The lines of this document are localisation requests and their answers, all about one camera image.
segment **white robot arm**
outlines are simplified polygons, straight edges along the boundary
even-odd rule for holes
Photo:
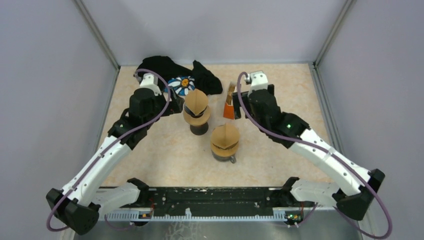
[[[334,180],[310,182],[291,177],[283,187],[287,194],[299,202],[310,201],[337,207],[351,219],[362,220],[374,197],[363,183],[333,156],[349,165],[376,192],[385,177],[384,173],[378,169],[369,171],[355,164],[323,141],[303,119],[293,113],[281,112],[274,97],[274,86],[268,83],[267,76],[262,71],[248,74],[245,82],[250,85],[250,90],[241,93],[242,101],[254,120],[272,133],[298,139],[300,142],[265,134],[274,142],[305,157]],[[233,93],[233,104],[236,119],[240,118],[241,105],[237,93]],[[328,153],[301,143],[302,141],[318,145]]]
[[[55,217],[82,235],[91,230],[99,219],[110,211],[134,203],[147,185],[133,178],[124,185],[105,193],[96,193],[115,166],[147,135],[153,124],[135,131],[113,144],[128,131],[149,123],[164,109],[167,101],[158,87],[158,78],[146,73],[139,79],[140,88],[129,98],[125,109],[108,136],[81,171],[60,190],[52,188],[46,195]],[[162,116],[181,113],[184,99],[170,91],[171,101]]]

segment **black base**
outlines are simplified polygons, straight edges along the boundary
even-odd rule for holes
[[[200,136],[200,135],[205,134],[208,131],[208,129],[209,129],[208,122],[206,122],[205,124],[200,125],[200,126],[192,126],[192,125],[190,125],[191,132],[194,135],[197,135],[197,136]]]
[[[230,161],[231,163],[235,164],[236,163],[236,156],[235,155],[231,155],[231,156],[218,156],[214,153],[214,151],[212,151],[212,156],[214,159],[220,161],[220,162],[228,162]]]

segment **beige table surface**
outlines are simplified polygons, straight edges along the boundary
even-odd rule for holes
[[[147,136],[111,172],[103,186],[118,186],[130,178],[138,178],[151,187],[271,187],[282,186],[289,177],[310,181],[331,182],[308,160],[271,141],[243,117],[230,120],[222,117],[230,81],[237,81],[240,72],[264,71],[275,85],[275,97],[281,110],[295,113],[328,142],[314,84],[307,64],[231,64],[206,65],[222,82],[224,92],[210,95],[209,130],[202,136],[190,132],[182,114],[161,117]],[[138,88],[133,77],[136,66],[120,69],[110,103],[101,142],[117,121],[129,98]],[[243,85],[242,91],[249,89]],[[231,122],[240,131],[237,162],[219,162],[212,157],[212,130]]]

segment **red wire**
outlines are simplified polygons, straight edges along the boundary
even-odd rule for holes
[[[300,202],[300,217],[302,218],[304,215],[304,203]]]

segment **white wall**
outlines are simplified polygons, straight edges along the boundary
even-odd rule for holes
[[[46,194],[91,157],[115,70],[70,0],[1,1],[0,56],[0,239],[54,239]]]
[[[312,61],[344,0],[84,0],[120,65]]]
[[[422,0],[357,1],[319,66],[346,154],[386,174],[393,240],[424,234],[423,9]]]

